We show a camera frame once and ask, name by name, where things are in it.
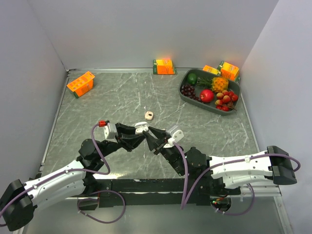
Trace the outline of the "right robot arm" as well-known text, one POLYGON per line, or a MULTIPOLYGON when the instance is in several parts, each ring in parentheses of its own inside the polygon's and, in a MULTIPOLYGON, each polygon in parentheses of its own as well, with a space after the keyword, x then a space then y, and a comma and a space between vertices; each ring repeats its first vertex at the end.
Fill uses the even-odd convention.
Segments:
POLYGON ((275 185, 297 183, 293 159, 277 146, 244 156, 207 156, 196 147, 187 152, 177 142, 184 133, 177 127, 170 132, 154 127, 143 127, 149 150, 161 154, 180 176, 198 179, 208 185, 213 195, 227 194, 244 184, 271 180, 275 185))

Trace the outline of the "white earbud charging case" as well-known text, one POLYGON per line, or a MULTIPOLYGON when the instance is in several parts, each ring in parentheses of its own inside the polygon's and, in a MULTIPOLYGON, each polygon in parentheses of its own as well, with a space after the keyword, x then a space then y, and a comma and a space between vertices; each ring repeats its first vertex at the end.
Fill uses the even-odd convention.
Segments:
POLYGON ((135 124, 135 134, 142 134, 143 131, 148 132, 148 123, 143 121, 143 122, 138 122, 135 124))

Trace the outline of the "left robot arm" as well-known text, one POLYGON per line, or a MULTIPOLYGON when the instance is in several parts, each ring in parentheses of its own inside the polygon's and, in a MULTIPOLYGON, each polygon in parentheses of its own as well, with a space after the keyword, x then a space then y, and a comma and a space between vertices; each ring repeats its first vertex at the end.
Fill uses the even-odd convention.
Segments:
POLYGON ((3 226, 9 231, 16 231, 27 225, 34 217, 35 211, 48 208, 68 197, 95 193, 95 174, 109 175, 110 166, 105 157, 120 148, 131 152, 145 140, 144 131, 147 122, 135 126, 109 121, 99 121, 92 128, 104 129, 104 140, 97 141, 94 130, 90 139, 82 142, 79 156, 68 165, 37 179, 11 182, 0 198, 0 216, 3 226))

